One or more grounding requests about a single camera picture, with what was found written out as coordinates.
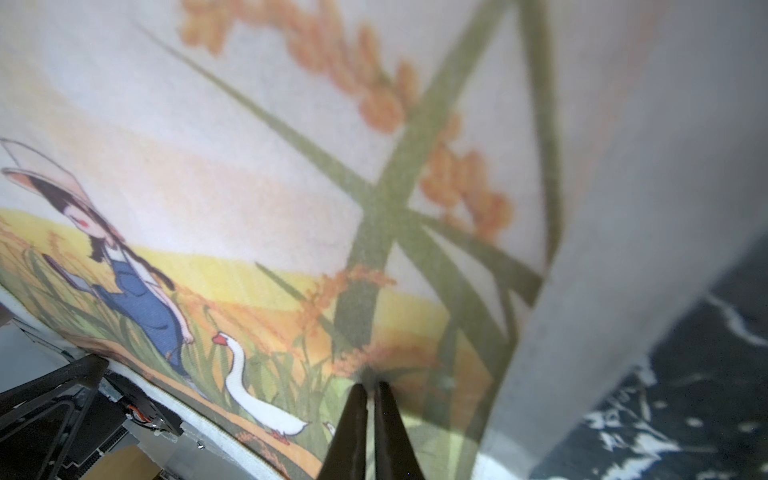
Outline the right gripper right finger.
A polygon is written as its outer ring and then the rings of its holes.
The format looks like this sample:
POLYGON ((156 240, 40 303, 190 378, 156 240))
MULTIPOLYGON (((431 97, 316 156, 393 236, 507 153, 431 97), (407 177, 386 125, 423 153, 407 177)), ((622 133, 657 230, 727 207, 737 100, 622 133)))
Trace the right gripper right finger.
POLYGON ((377 480, 425 479, 386 382, 379 382, 374 394, 374 442, 377 480))

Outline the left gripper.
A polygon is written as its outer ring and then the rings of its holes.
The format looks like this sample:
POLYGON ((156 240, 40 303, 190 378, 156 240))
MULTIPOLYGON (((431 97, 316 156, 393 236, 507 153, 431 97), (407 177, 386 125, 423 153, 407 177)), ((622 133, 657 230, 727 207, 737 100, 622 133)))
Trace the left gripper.
POLYGON ((171 440, 183 434, 176 413, 127 377, 104 377, 107 368, 106 359, 88 355, 1 394, 3 479, 56 479, 61 467, 91 468, 132 436, 127 425, 171 440))

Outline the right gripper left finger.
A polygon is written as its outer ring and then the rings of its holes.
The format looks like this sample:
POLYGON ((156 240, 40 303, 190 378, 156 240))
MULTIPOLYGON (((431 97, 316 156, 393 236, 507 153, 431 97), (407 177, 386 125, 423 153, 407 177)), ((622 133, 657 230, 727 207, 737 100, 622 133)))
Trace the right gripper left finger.
POLYGON ((363 480, 366 470, 368 394, 362 384, 349 393, 317 480, 363 480))

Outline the cream bag yellow handles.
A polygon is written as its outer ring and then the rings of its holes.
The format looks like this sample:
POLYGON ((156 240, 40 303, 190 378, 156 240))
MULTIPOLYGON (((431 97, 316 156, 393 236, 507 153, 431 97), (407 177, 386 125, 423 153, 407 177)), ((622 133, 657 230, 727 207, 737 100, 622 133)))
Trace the cream bag yellow handles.
POLYGON ((766 233, 763 1, 1 5, 2 304, 268 477, 530 471, 766 233))

